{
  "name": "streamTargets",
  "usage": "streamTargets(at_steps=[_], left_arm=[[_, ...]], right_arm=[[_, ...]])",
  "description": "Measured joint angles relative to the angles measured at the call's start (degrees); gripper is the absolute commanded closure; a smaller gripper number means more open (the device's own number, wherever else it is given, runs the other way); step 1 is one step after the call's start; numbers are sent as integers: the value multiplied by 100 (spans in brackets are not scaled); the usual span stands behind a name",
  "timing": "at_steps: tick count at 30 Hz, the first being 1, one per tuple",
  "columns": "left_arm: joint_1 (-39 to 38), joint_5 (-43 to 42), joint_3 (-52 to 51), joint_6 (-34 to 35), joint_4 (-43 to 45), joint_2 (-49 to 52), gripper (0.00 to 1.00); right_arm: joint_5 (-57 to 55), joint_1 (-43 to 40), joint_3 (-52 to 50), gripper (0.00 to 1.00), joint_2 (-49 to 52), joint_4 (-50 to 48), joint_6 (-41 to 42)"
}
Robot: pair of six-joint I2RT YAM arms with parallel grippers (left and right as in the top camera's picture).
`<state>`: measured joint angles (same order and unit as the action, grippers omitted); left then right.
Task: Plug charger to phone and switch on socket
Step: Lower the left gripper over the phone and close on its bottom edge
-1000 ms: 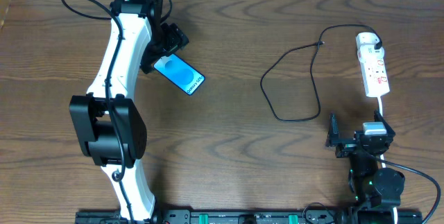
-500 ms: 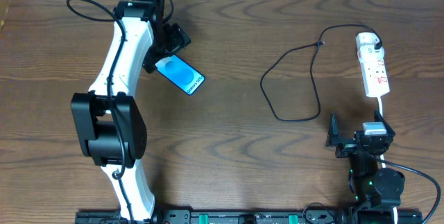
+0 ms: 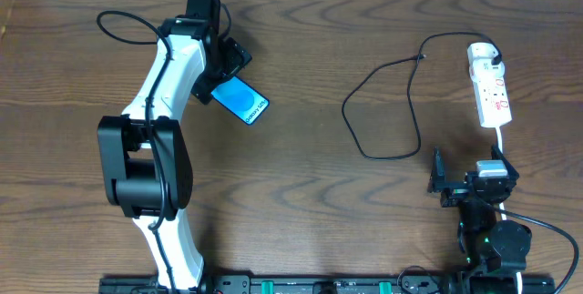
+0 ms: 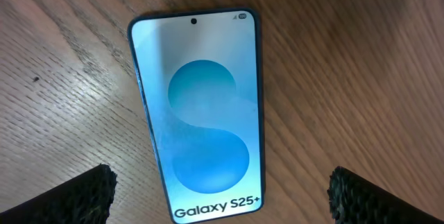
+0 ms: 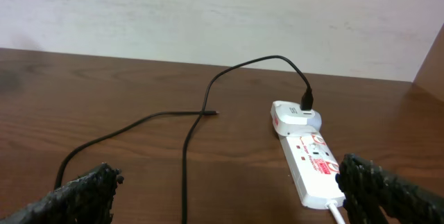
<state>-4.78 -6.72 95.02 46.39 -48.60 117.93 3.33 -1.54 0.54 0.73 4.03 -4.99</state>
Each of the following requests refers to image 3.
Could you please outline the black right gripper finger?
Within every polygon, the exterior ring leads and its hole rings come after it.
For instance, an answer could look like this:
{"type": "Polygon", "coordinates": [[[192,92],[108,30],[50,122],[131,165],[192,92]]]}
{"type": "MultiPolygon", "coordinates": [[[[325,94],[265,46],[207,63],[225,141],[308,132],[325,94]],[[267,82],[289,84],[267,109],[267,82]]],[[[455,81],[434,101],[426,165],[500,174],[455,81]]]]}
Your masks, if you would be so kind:
{"type": "Polygon", "coordinates": [[[464,181],[449,181],[446,179],[445,164],[438,147],[435,147],[433,150],[433,158],[432,171],[427,189],[429,193],[441,193],[446,189],[454,190],[465,188],[464,181]]]}
{"type": "Polygon", "coordinates": [[[509,179],[518,180],[519,173],[508,162],[498,145],[491,146],[491,161],[496,166],[498,173],[496,177],[508,177],[509,179]]]}

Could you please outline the blue Galaxy smartphone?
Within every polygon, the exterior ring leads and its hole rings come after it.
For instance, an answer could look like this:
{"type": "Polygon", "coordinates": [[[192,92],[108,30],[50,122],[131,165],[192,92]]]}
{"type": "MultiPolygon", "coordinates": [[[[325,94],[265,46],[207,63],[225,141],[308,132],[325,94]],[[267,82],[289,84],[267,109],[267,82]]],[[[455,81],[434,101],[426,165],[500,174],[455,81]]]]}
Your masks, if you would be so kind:
{"type": "Polygon", "coordinates": [[[253,125],[270,105],[267,97],[237,76],[218,85],[211,95],[247,126],[253,125]]]}

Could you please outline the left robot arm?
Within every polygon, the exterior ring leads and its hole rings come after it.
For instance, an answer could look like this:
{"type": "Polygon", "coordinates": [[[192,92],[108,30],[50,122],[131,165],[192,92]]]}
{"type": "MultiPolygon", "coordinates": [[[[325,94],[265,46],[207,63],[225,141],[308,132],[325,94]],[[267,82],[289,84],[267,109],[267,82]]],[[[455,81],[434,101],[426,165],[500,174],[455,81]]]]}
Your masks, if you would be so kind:
{"type": "Polygon", "coordinates": [[[97,142],[108,202],[141,230],[159,270],[157,289],[202,288],[204,258],[189,230],[193,171],[181,131],[189,99],[207,105],[233,84],[251,55],[220,30],[220,0],[187,0],[186,11],[148,24],[157,53],[131,104],[104,116],[97,142]]]}

